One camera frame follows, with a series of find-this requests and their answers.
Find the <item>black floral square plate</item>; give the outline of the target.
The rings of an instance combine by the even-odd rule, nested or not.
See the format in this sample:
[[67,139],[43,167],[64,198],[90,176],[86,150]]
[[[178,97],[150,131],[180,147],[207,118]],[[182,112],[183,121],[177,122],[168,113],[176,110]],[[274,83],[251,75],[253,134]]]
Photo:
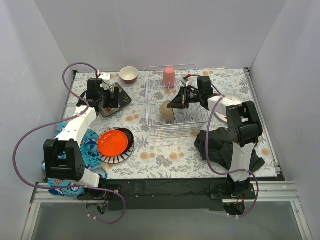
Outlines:
[[121,111],[132,102],[131,97],[118,83],[112,83],[109,89],[103,89],[99,100],[99,114],[105,118]]

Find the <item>beige bowl black inside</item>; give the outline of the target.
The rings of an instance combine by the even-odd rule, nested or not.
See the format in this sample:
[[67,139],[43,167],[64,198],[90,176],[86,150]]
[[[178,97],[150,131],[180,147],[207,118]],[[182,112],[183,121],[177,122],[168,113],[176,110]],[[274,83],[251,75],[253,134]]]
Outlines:
[[161,116],[167,121],[174,121],[175,120],[175,113],[171,107],[168,107],[170,103],[169,100],[165,101],[160,107],[160,114]]

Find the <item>pink plastic cup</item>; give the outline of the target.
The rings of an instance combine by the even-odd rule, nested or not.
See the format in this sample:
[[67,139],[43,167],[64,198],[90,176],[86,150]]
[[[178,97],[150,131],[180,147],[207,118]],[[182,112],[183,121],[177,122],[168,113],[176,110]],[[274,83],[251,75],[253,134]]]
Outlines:
[[172,66],[168,66],[164,69],[162,85],[165,88],[171,89],[175,86],[176,83],[176,73]]

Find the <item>red floral bowl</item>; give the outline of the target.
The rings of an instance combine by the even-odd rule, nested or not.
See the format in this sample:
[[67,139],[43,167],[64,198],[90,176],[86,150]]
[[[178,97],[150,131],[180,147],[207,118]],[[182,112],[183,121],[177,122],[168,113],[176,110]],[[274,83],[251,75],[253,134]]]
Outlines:
[[134,84],[139,76],[139,71],[133,66],[126,66],[119,72],[120,79],[127,85]]

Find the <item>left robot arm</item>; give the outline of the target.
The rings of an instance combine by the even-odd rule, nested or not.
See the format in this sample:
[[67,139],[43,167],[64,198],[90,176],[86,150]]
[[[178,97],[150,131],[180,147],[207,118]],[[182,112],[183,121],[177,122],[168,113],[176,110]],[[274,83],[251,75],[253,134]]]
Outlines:
[[49,190],[70,195],[72,188],[88,189],[95,200],[106,196],[102,176],[86,168],[81,142],[103,109],[119,106],[119,90],[102,78],[87,81],[87,91],[78,97],[74,115],[66,119],[67,125],[55,139],[43,145]]

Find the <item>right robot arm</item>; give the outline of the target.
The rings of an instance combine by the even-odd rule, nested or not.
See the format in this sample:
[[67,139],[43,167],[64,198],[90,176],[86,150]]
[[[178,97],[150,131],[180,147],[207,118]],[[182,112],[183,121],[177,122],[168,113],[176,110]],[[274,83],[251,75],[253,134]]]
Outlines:
[[250,162],[253,150],[263,134],[263,127],[256,106],[252,101],[241,102],[227,99],[211,82],[209,76],[197,75],[197,87],[189,85],[187,75],[175,98],[166,108],[188,109],[190,104],[199,103],[212,114],[226,116],[227,133],[232,141],[231,166],[227,176],[227,195],[237,199],[250,187]]

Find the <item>floral tablecloth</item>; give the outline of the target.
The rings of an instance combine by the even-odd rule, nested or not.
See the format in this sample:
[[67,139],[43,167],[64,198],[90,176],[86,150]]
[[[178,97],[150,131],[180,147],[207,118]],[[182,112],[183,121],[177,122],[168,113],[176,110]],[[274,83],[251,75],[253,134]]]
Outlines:
[[160,67],[140,71],[134,84],[125,84],[118,72],[111,73],[111,82],[126,91],[131,103],[109,117],[99,116],[91,129],[101,134],[111,128],[127,128],[133,132],[135,147],[124,162],[103,162],[101,166],[111,179],[220,177],[225,169],[216,163],[208,166],[194,142],[201,130],[224,128],[226,124],[217,117],[209,120],[209,112],[196,104],[179,110],[175,122],[165,122],[160,106],[176,96],[181,79],[187,74],[209,76],[221,93],[251,101],[252,88],[244,70],[195,69],[193,65],[184,65],[175,69],[174,88],[163,86],[163,72]]

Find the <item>black round plate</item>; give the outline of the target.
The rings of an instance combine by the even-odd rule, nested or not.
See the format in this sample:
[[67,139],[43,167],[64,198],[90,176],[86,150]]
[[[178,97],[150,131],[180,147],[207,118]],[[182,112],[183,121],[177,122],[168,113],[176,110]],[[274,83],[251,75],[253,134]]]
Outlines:
[[126,152],[132,147],[132,145],[133,145],[133,143],[134,143],[134,135],[133,135],[133,133],[132,133],[129,129],[127,129],[127,128],[123,128],[123,127],[122,127],[122,128],[118,128],[117,130],[123,132],[123,133],[127,136],[128,145],[127,145],[125,151],[123,152],[123,153],[126,153]]

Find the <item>strawberry pattern white plate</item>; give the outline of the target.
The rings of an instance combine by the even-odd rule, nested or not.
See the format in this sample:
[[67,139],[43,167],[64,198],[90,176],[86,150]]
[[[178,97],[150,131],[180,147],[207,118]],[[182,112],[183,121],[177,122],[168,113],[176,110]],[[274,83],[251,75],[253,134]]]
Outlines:
[[218,103],[214,114],[215,116],[224,123],[227,123],[227,107],[237,106],[244,102],[244,99],[235,94],[225,94],[222,100]]

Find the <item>orange round plate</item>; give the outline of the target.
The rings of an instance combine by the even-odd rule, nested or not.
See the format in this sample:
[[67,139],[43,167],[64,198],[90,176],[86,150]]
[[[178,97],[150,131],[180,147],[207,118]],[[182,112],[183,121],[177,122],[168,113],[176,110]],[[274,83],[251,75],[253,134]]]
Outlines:
[[98,150],[106,157],[121,155],[129,144],[126,134],[119,130],[110,130],[103,133],[98,140]]

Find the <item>blue patterned cloth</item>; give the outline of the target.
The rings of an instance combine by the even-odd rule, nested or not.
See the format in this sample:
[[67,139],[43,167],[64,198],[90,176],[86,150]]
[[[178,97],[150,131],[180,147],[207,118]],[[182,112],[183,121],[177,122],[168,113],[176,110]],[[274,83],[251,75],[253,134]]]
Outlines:
[[99,167],[102,163],[98,150],[99,136],[88,129],[82,140],[70,137],[48,139],[44,142],[44,164],[50,194],[64,197],[78,197],[90,187],[87,177],[106,179],[108,174]]

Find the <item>black striped cloth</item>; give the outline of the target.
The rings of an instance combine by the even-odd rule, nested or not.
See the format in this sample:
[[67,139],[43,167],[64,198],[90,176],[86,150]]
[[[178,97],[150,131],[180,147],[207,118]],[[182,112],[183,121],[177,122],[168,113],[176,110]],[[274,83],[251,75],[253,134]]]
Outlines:
[[[206,161],[206,131],[201,130],[197,135],[194,146],[199,150],[203,161]],[[233,156],[233,142],[223,127],[212,130],[208,135],[208,155],[209,160],[213,163],[219,164],[223,168],[230,170]],[[254,149],[251,154],[249,170],[253,173],[258,171],[266,162],[263,158],[258,157]]]

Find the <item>striped white round plate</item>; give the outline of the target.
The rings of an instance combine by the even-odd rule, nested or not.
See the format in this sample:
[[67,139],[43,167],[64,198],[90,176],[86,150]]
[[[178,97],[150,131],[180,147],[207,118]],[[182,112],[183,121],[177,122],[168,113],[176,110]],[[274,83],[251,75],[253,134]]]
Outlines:
[[100,160],[103,163],[111,164],[111,165],[122,163],[132,155],[132,153],[134,152],[134,148],[135,148],[135,142],[133,141],[131,147],[121,155],[110,157],[110,156],[105,156],[101,154]]

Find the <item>black base bar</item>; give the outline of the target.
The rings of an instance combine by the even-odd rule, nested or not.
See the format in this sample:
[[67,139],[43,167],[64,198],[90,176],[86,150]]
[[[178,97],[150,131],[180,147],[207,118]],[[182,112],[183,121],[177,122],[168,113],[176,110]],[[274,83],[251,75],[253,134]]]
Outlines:
[[80,201],[108,201],[109,211],[198,210],[223,211],[233,202],[225,178],[108,179],[99,186],[115,193],[86,190]]

